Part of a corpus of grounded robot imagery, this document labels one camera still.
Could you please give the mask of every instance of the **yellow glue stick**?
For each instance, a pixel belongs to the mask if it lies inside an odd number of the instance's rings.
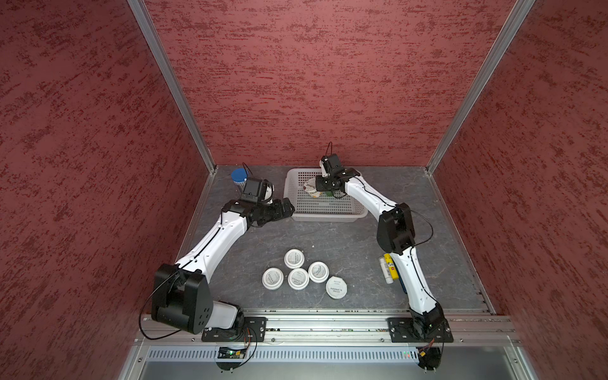
[[[399,278],[399,275],[397,274],[397,268],[395,268],[395,263],[393,262],[393,259],[391,258],[390,254],[384,254],[384,259],[389,265],[390,276],[393,277],[393,280]]]

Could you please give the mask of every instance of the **vent grille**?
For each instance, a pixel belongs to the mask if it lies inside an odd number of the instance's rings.
[[[212,362],[217,347],[152,347],[147,361]],[[412,347],[258,347],[252,361],[257,362],[411,362],[418,363],[418,352]]]

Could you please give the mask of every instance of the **gray table surface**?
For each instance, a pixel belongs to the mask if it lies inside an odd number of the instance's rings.
[[[213,226],[221,207],[237,197],[230,178],[236,166],[219,166],[204,213],[198,224],[194,246]],[[275,186],[274,198],[283,197],[287,172],[293,167],[251,167],[258,178]],[[407,203],[433,224],[434,237],[417,248],[418,259],[433,295],[444,309],[486,309],[466,265],[457,240],[448,228],[437,197],[422,167],[356,167],[363,177],[386,197]],[[416,240],[430,235],[430,227],[413,215]],[[368,213],[353,223],[296,222],[292,218],[250,228],[228,251],[210,282],[215,300],[246,309],[406,309],[407,296],[398,281],[388,285],[378,258],[384,252],[376,242],[377,222]],[[330,275],[342,277],[346,296],[332,299],[325,284],[310,284],[301,291],[287,284],[290,272],[285,253],[298,248],[305,255],[303,268],[323,261]],[[264,288],[261,276],[271,267],[281,269],[285,282],[275,291]]]

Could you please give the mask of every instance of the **glue stick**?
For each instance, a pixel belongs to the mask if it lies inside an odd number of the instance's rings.
[[[384,257],[379,257],[378,261],[380,261],[380,267],[382,268],[382,273],[384,274],[384,280],[386,280],[387,284],[392,284],[393,277],[390,275],[389,264],[386,262]]]
[[[393,259],[391,258],[390,254],[384,254],[384,259],[389,265],[390,276],[393,278],[393,280],[399,278],[399,275],[397,274],[397,268],[395,268],[395,263],[393,262]]]

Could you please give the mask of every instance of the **red textured wall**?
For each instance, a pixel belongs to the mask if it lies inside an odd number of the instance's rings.
[[[0,5],[0,378],[114,379],[207,175],[126,1]]]
[[[218,164],[426,165],[514,0],[149,0]]]
[[[608,3],[537,0],[435,172],[542,379],[608,376]]]

